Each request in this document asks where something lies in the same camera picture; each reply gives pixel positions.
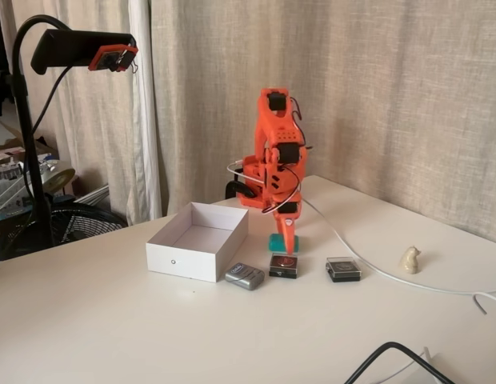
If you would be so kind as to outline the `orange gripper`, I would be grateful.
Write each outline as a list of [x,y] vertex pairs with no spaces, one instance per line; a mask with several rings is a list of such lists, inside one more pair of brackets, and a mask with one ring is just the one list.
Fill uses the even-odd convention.
[[295,193],[287,191],[285,193],[273,194],[271,196],[272,207],[278,206],[272,215],[276,218],[289,215],[291,218],[280,218],[277,221],[278,235],[274,241],[274,250],[280,253],[296,254],[299,252],[299,238],[295,234],[295,222],[293,218],[298,218],[302,208],[301,191]]

